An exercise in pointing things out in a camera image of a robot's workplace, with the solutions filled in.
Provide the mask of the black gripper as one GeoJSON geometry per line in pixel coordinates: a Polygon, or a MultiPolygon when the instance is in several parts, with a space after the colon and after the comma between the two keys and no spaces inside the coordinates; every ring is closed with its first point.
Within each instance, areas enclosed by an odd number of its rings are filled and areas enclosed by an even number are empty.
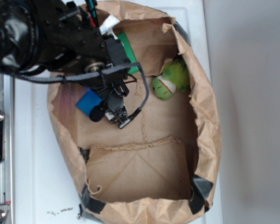
{"type": "Polygon", "coordinates": [[[100,90],[111,85],[121,85],[128,79],[131,61],[126,55],[120,39],[108,37],[104,41],[107,60],[95,61],[89,64],[84,71],[78,72],[68,82],[80,83],[93,90],[100,90]]]}

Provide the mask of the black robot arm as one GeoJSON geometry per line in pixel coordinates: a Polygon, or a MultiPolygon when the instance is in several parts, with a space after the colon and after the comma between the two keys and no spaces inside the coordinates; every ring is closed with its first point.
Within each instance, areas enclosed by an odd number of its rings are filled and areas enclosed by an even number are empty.
{"type": "Polygon", "coordinates": [[[33,83],[80,83],[128,94],[131,62],[99,29],[97,2],[0,0],[0,73],[33,83]]]}

